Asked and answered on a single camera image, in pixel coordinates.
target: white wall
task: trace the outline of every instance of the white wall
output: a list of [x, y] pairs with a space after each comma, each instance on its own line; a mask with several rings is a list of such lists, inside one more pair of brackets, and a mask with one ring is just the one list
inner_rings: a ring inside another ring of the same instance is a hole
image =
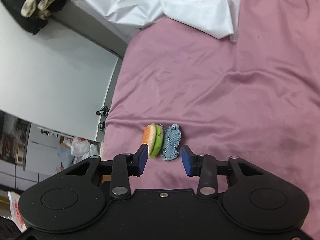
[[94, 140], [117, 61], [54, 21], [32, 36], [0, 4], [0, 109], [9, 114]]

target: white plastic bag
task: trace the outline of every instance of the white plastic bag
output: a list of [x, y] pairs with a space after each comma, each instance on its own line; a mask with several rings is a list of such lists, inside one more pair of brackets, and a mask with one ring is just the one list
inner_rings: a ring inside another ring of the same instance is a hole
[[13, 191], [8, 191], [8, 196], [10, 200], [10, 211], [12, 216], [12, 221], [16, 224], [16, 226], [19, 228], [21, 232], [24, 232], [27, 227], [23, 222], [23, 219], [20, 215], [18, 203], [20, 199], [20, 195]]
[[71, 144], [71, 154], [75, 157], [81, 157], [82, 155], [89, 152], [90, 143], [88, 140], [75, 137]]
[[84, 159], [89, 158], [90, 156], [94, 156], [94, 155], [99, 156], [98, 147], [96, 145], [94, 145], [94, 144], [91, 144], [89, 152], [84, 154], [84, 155], [82, 155], [82, 157], [77, 158], [75, 163], [83, 161]]

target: plastic bag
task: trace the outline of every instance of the plastic bag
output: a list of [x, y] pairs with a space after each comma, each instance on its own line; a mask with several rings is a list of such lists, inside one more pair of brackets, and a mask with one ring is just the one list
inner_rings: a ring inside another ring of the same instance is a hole
[[61, 159], [62, 166], [65, 169], [71, 166], [73, 159], [75, 158], [71, 154], [70, 147], [65, 147], [61, 145], [60, 141], [58, 141], [58, 155]]
[[8, 196], [10, 200], [10, 211], [12, 216], [12, 221], [16, 224], [16, 226], [19, 228], [21, 232], [24, 232], [27, 227], [23, 222], [23, 219], [20, 215], [18, 203], [20, 199], [20, 195], [18, 195], [15, 192], [8, 191]]
[[94, 145], [94, 144], [91, 144], [91, 145], [90, 145], [89, 152], [86, 153], [86, 154], [84, 154], [84, 155], [82, 155], [82, 157], [77, 158], [77, 160], [76, 160], [75, 163], [78, 163], [78, 162], [80, 162], [80, 161], [83, 161], [84, 159], [86, 159], [86, 158], [88, 158], [88, 157], [90, 157], [90, 156], [94, 156], [94, 155], [99, 156], [98, 147], [97, 147], [96, 145]]
[[71, 145], [71, 154], [75, 157], [80, 157], [89, 152], [90, 143], [88, 140], [75, 137]]

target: blue gripper pad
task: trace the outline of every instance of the blue gripper pad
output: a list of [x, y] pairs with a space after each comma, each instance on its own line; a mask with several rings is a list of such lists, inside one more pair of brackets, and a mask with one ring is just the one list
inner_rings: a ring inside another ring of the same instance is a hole
[[148, 145], [146, 145], [138, 158], [138, 175], [141, 176], [148, 160]]
[[178, 157], [177, 147], [181, 139], [179, 125], [173, 124], [164, 131], [161, 157], [165, 161], [171, 161]]
[[189, 157], [184, 147], [181, 148], [181, 159], [182, 159], [182, 164], [186, 171], [186, 174], [190, 176], [192, 171], [191, 158]]

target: clutter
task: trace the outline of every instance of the clutter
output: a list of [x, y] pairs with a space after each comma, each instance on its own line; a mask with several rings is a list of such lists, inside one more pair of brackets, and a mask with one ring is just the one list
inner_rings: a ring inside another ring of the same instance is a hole
[[9, 163], [23, 165], [25, 145], [14, 136], [2, 134], [0, 138], [0, 159]]
[[71, 145], [71, 154], [75, 157], [81, 157], [82, 155], [88, 153], [90, 150], [90, 143], [88, 140], [75, 137]]
[[60, 141], [58, 141], [58, 155], [60, 157], [64, 169], [70, 167], [73, 162], [73, 159], [75, 158], [71, 154], [71, 148], [62, 145]]
[[141, 143], [148, 145], [148, 154], [152, 152], [153, 145], [156, 140], [156, 126], [155, 124], [149, 124], [143, 132]]
[[19, 212], [18, 203], [19, 203], [20, 195], [18, 195], [15, 192], [8, 191], [8, 197], [10, 200], [10, 211], [11, 211], [12, 221], [16, 224], [16, 226], [19, 228], [21, 232], [24, 232], [27, 229], [27, 227], [24, 224], [23, 219]]
[[67, 0], [1, 0], [15, 21], [27, 32], [37, 34], [53, 12], [60, 11]]
[[86, 154], [84, 154], [80, 157], [75, 157], [75, 159], [73, 160], [73, 164], [76, 164], [80, 161], [83, 161], [86, 158], [89, 158], [90, 156], [99, 156], [98, 147], [94, 144], [90, 145], [90, 149]]
[[64, 147], [66, 146], [71, 147], [72, 141], [73, 141], [73, 138], [60, 136], [60, 144], [63, 145]]
[[18, 143], [23, 145], [26, 143], [28, 124], [29, 122], [16, 118], [11, 131], [11, 135], [15, 137]]
[[179, 125], [173, 124], [164, 132], [164, 142], [161, 157], [165, 161], [171, 161], [178, 157], [177, 147], [180, 143], [181, 131]]
[[217, 39], [235, 37], [240, 0], [72, 0], [125, 42], [167, 16]]
[[152, 152], [150, 153], [150, 158], [154, 158], [160, 152], [162, 142], [163, 142], [163, 127], [162, 125], [156, 125], [156, 139], [155, 139]]

